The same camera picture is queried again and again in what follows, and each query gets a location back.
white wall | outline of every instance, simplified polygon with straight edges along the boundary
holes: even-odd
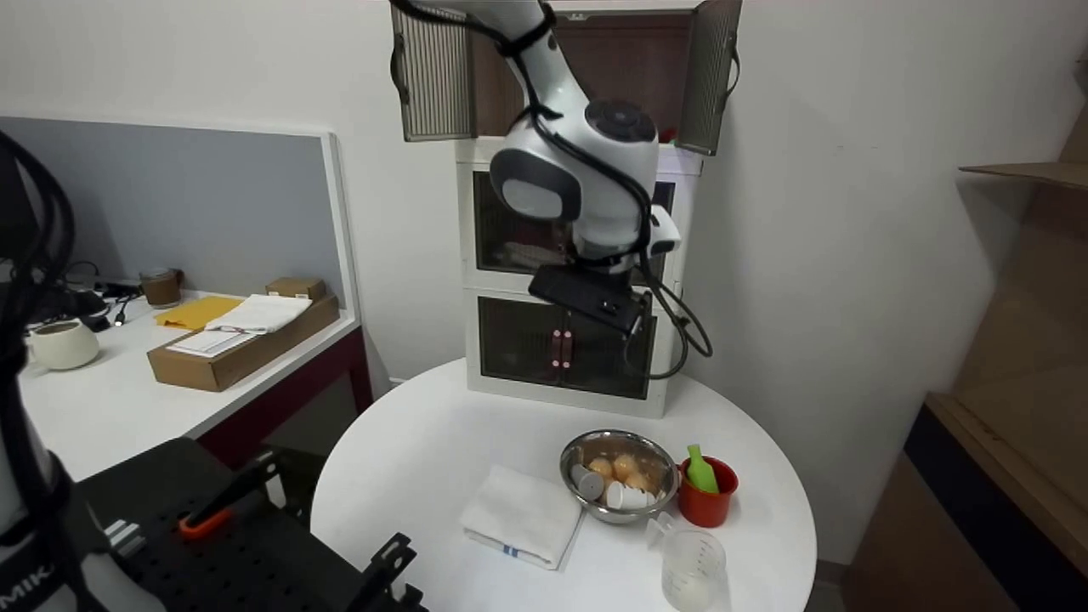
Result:
[[[363,321],[394,378],[461,354],[454,145],[403,145],[382,0],[7,0],[0,111],[328,122]],[[900,433],[990,293],[1015,216],[957,162],[1046,157],[1082,0],[747,0],[709,162],[693,367],[781,435],[848,562]]]
[[[780,435],[852,562],[1016,228],[1020,194],[957,168],[1058,153],[1088,5],[747,0],[742,33],[687,280],[721,354],[693,370]]]

white countertop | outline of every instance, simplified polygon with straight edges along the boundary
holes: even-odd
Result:
[[[735,612],[803,612],[815,578],[811,498],[781,449],[731,403],[676,378],[668,420],[471,390],[465,361],[404,380],[373,403],[329,451],[314,498],[314,534],[363,568],[404,531],[420,558],[403,581],[438,612],[668,612],[659,551],[646,526],[583,516],[557,570],[504,558],[463,534],[461,514],[489,466],[563,485],[557,456],[587,430],[631,430],[674,458],[687,443],[735,466],[742,485],[726,526]]]
[[[89,479],[168,440],[206,435],[359,330],[354,318],[340,312],[336,322],[227,390],[195,390],[155,378],[145,349],[184,337],[184,330],[160,328],[155,312],[144,299],[130,302],[132,322],[99,335],[101,357],[83,370],[20,370],[26,414],[71,479]]]

bowl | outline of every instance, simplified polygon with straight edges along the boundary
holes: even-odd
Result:
[[[615,458],[631,451],[641,466],[641,472],[650,479],[650,491],[658,494],[658,505],[644,509],[611,509],[603,500],[587,500],[586,485],[577,485],[574,469],[586,469],[591,458]],[[623,430],[595,430],[577,440],[572,440],[557,458],[557,472],[564,475],[572,498],[603,523],[646,523],[654,514],[659,514],[679,491],[679,472],[669,451],[663,451],[654,440],[644,440],[636,433]]]

wooden shelf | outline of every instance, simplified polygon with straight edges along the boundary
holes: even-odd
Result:
[[[964,168],[964,173],[1088,192],[1088,162],[990,162],[990,168]]]

white napkin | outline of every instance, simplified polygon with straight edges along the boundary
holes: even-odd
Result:
[[[463,514],[471,537],[497,544],[510,558],[557,568],[583,506],[567,491],[493,466]]]

